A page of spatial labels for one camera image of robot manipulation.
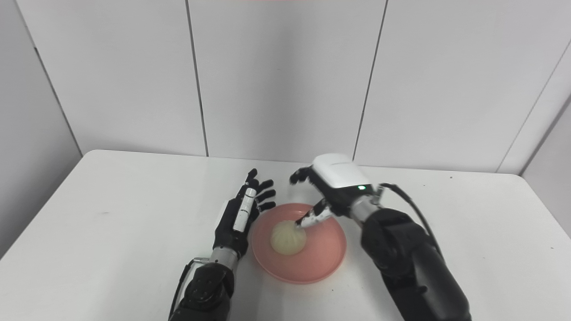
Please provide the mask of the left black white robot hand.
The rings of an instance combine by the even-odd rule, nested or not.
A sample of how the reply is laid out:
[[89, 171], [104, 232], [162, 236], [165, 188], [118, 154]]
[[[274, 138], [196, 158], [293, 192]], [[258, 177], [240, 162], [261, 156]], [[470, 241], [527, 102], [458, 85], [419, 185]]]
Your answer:
[[257, 169], [249, 171], [244, 185], [229, 200], [215, 230], [213, 249], [233, 251], [241, 259], [248, 250], [250, 228], [263, 212], [273, 209], [277, 195], [273, 180], [258, 181]]

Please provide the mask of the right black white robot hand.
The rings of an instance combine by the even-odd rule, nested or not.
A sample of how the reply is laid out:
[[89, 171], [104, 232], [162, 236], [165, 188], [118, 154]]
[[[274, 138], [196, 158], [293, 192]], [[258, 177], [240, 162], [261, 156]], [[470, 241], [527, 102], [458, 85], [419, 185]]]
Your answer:
[[361, 201], [378, 201], [377, 190], [363, 171], [347, 155], [318, 155], [307, 167], [300, 167], [289, 178], [292, 185], [308, 181], [322, 199], [294, 223], [297, 228], [309, 228], [333, 215], [353, 218], [361, 225], [370, 215], [354, 214]]

